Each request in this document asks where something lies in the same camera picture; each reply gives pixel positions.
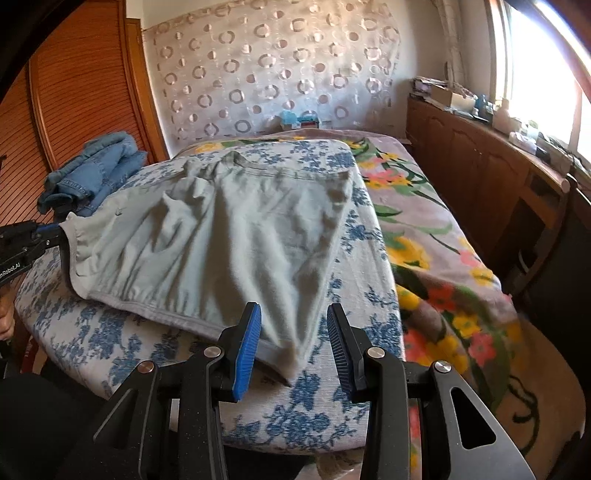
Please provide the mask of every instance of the human hand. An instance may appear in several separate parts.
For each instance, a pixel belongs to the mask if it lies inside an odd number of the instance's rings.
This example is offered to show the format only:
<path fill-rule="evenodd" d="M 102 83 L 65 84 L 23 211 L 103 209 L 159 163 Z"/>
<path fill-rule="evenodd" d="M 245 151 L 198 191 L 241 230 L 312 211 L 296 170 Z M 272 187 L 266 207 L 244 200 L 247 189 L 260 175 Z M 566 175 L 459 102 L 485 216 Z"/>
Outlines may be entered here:
<path fill-rule="evenodd" d="M 10 285 L 0 287 L 0 340 L 8 340 L 14 334 L 14 297 Z"/>

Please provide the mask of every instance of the bright window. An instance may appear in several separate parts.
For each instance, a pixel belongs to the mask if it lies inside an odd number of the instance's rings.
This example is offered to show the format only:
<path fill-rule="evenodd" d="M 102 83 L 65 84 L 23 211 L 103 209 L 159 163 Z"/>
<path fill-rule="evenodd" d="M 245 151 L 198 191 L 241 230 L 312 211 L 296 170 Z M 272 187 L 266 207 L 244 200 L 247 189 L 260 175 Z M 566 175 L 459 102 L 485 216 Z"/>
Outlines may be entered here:
<path fill-rule="evenodd" d="M 577 106 L 574 76 L 544 30 L 509 8 L 513 49 L 511 115 L 525 122 L 535 121 L 543 132 L 568 145 Z"/>
<path fill-rule="evenodd" d="M 569 26 L 545 2 L 538 0 L 534 5 L 589 71 L 591 57 Z M 591 104 L 569 65 L 536 22 L 508 4 L 501 10 L 506 12 L 510 30 L 504 37 L 512 59 L 505 78 L 511 115 L 525 122 L 535 121 L 542 132 L 591 161 Z"/>

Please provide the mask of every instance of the blue floral ironing board cover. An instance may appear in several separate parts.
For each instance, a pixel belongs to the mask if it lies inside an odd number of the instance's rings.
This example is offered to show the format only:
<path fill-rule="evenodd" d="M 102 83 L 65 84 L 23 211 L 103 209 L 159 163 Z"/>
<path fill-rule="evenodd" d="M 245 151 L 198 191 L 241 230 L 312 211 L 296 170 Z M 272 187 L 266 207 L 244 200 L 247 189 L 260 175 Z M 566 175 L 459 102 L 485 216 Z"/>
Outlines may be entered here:
<path fill-rule="evenodd" d="M 336 140 L 244 143 L 228 148 L 250 161 L 306 171 L 355 169 L 353 197 L 326 287 L 326 306 L 341 302 L 351 324 L 364 328 L 374 345 L 401 357 L 404 347 L 394 278 L 376 213 L 350 148 Z M 208 163 L 227 151 L 191 156 Z M 185 161 L 181 157 L 145 167 L 124 188 L 170 177 L 182 171 Z M 196 340 L 187 332 L 77 298 L 63 281 L 57 248 L 46 252 L 27 275 L 18 292 L 17 310 L 54 362 L 105 398 L 140 361 L 151 359 L 160 366 L 183 361 Z M 255 371 L 240 403 L 220 405 L 226 444 L 289 453 L 362 447 L 368 413 L 368 405 L 351 404 L 339 387 L 324 316 L 308 364 L 291 388 Z"/>

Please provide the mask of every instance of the wooden wardrobe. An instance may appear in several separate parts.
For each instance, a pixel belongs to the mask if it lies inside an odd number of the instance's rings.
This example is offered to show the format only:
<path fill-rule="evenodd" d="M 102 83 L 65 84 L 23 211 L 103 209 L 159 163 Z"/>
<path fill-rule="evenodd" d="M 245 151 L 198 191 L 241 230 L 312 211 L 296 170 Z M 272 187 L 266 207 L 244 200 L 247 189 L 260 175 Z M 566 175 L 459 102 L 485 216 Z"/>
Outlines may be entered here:
<path fill-rule="evenodd" d="M 0 226 L 49 221 L 36 208 L 45 176 L 99 135 L 125 130 L 149 163 L 163 160 L 161 138 L 147 133 L 160 127 L 153 118 L 146 127 L 138 102 L 125 20 L 124 0 L 86 1 L 43 42 L 0 104 Z"/>

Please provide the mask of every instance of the bottle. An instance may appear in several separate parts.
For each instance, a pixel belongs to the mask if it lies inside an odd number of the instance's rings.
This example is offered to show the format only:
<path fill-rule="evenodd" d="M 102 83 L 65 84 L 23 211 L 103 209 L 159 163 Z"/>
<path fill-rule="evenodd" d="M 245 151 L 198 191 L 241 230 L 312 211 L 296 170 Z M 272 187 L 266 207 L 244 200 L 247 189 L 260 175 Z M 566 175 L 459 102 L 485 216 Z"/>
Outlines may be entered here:
<path fill-rule="evenodd" d="M 511 133 L 511 116 L 509 115 L 509 100 L 503 98 L 499 108 L 492 119 L 492 128 L 506 135 Z"/>

